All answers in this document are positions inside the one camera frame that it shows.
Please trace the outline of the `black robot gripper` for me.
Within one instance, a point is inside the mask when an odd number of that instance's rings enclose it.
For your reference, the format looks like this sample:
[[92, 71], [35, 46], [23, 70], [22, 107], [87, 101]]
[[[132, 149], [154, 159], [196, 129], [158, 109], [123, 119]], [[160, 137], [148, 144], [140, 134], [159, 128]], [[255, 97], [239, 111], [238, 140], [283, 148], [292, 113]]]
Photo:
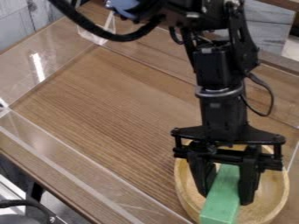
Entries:
[[248, 123], [243, 87], [199, 87], [202, 124], [172, 130], [174, 155], [187, 160], [199, 194], [206, 197], [216, 177], [216, 163], [248, 172], [283, 169], [286, 138]]

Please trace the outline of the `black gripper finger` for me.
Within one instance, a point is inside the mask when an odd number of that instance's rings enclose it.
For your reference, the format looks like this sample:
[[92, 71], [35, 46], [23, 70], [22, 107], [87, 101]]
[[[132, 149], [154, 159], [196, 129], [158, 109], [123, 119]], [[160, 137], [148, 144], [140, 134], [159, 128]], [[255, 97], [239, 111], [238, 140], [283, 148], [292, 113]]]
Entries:
[[254, 202], [259, 178], [258, 161], [254, 158], [244, 158], [239, 167], [238, 182], [238, 195], [242, 206], [247, 206]]

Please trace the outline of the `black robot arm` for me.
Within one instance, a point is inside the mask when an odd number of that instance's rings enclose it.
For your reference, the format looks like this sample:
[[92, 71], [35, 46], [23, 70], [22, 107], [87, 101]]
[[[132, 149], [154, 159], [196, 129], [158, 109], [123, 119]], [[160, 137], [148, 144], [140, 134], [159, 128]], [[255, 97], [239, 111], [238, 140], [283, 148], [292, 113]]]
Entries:
[[191, 167], [199, 193], [206, 196], [216, 178], [216, 163], [239, 168], [238, 196], [254, 202], [260, 173], [283, 169], [286, 138], [252, 127], [244, 79], [252, 74], [258, 47], [252, 41], [242, 0], [136, 0], [136, 20], [167, 24], [172, 40], [184, 46], [196, 75], [202, 125], [172, 130], [174, 155]]

